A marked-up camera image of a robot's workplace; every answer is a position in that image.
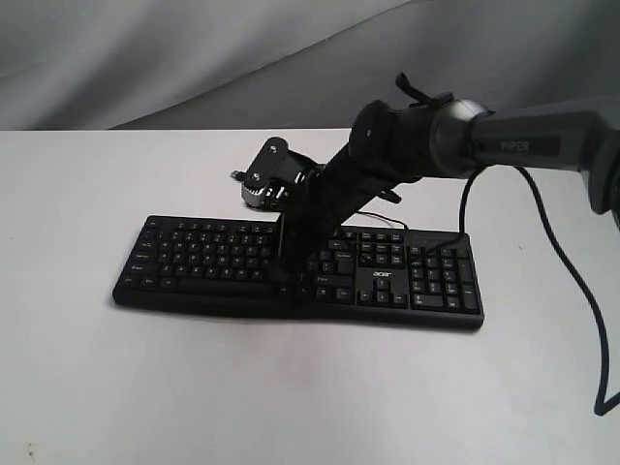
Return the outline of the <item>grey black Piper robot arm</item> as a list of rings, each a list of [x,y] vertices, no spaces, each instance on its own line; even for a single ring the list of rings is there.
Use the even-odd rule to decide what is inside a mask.
[[[575,171],[591,209],[619,213],[619,99],[595,97],[493,111],[446,93],[403,109],[374,101],[321,169],[291,183],[274,276],[296,278],[307,258],[381,192],[422,178],[465,179],[491,166]]]

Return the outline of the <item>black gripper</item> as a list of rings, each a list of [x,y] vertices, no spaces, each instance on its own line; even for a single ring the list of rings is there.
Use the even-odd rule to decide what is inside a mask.
[[[291,305],[333,301],[333,286],[317,283],[326,238],[383,191],[418,177],[372,152],[368,163],[342,148],[322,169],[312,171],[277,220],[277,251],[271,278],[285,284]]]

